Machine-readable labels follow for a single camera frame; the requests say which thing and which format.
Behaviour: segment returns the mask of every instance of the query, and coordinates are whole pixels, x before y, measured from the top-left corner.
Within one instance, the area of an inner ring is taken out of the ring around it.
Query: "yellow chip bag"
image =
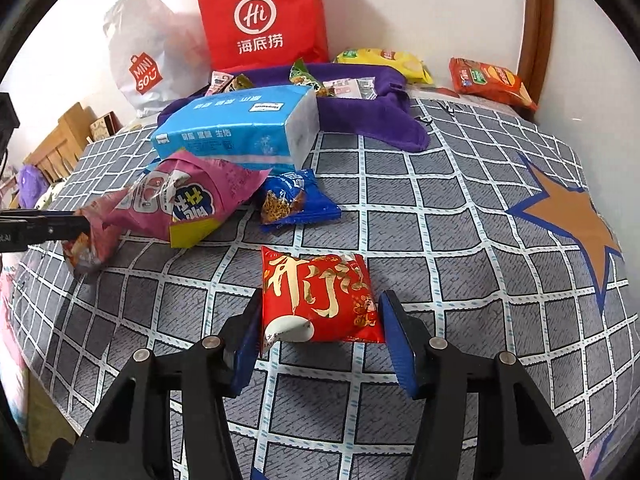
[[[395,68],[409,83],[433,84],[433,79],[420,60],[408,52],[394,52],[380,48],[345,50],[335,58],[336,63],[384,65]]]

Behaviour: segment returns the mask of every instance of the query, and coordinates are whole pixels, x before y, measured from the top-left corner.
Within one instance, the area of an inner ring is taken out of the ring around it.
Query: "red paper bag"
[[[322,0],[198,0],[212,68],[329,61]]]

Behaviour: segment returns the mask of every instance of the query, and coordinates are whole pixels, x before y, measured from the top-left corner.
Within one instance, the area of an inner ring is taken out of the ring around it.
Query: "red packaged bread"
[[[500,66],[452,57],[449,71],[453,88],[460,94],[473,94],[509,106],[524,107],[534,112],[538,105],[531,100],[522,79]]]
[[[359,254],[305,260],[262,247],[262,327],[263,353],[276,341],[385,341]]]

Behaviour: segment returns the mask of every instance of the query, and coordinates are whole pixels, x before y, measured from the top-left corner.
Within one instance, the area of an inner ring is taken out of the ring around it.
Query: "green snack packet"
[[[289,81],[294,85],[311,86],[318,97],[332,97],[335,95],[333,88],[325,88],[324,85],[313,77],[306,68],[305,62],[299,58],[291,67]]]
[[[255,85],[247,76],[239,74],[231,80],[231,83],[222,92],[235,92],[236,90],[246,90],[247,88],[255,88]]]

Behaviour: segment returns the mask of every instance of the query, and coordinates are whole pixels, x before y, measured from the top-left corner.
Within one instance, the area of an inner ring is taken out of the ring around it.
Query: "checkered bedsheet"
[[[449,115],[413,100],[431,142],[403,153],[320,133],[305,166],[340,204],[339,222],[265,234],[241,208],[197,247],[128,233],[97,281],[76,282],[60,245],[30,249],[11,323],[25,357],[81,430],[132,352],[166,354],[216,333],[260,285],[262,244],[293,254],[357,251],[374,290],[392,288],[435,335],[462,351],[519,355],[576,455],[615,432],[605,462],[640,429],[638,316],[611,256],[604,316],[574,240],[505,214],[540,192],[524,154],[566,186],[586,187],[575,153],[523,120],[481,107]],[[132,182],[154,157],[153,128],[90,145],[53,208],[73,209]],[[460,478],[471,478],[476,394],[468,396]],[[422,411],[396,384],[384,345],[276,344],[250,385],[225,401],[246,479],[404,478]],[[188,478],[179,393],[171,401],[176,478]]]

